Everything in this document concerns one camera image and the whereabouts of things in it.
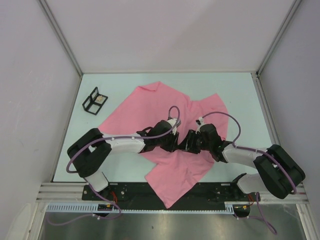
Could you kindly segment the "gold leaf rhinestone brooch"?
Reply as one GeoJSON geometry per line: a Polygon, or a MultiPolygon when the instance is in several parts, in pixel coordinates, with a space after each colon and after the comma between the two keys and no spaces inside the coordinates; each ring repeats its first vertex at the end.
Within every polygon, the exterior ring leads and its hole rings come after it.
{"type": "Polygon", "coordinates": [[[96,98],[96,102],[101,102],[103,100],[103,96],[102,95],[99,95],[99,96],[97,96],[97,98],[96,98]]]}

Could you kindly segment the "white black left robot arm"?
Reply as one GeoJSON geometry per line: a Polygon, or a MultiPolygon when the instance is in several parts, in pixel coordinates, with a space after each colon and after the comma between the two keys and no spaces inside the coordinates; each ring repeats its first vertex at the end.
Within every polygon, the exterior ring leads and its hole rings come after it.
{"type": "Polygon", "coordinates": [[[178,140],[178,126],[181,121],[176,118],[159,121],[154,127],[148,127],[134,134],[107,135],[98,128],[90,129],[67,150],[70,162],[66,171],[78,174],[93,188],[93,194],[100,200],[110,196],[109,181],[100,170],[109,155],[120,153],[147,153],[157,147],[173,149],[178,140]]]}

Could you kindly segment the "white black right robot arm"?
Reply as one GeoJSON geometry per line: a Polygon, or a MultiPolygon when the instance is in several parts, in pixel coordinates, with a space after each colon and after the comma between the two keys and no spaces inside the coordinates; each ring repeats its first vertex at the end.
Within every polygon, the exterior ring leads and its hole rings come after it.
{"type": "Polygon", "coordinates": [[[217,162],[255,168],[257,174],[243,173],[233,180],[236,185],[230,188],[230,194],[237,201],[242,201],[249,193],[264,191],[285,199],[294,194],[306,178],[305,172],[280,145],[273,144],[262,150],[236,146],[223,140],[211,123],[189,130],[178,149],[192,154],[207,151],[217,162]]]}

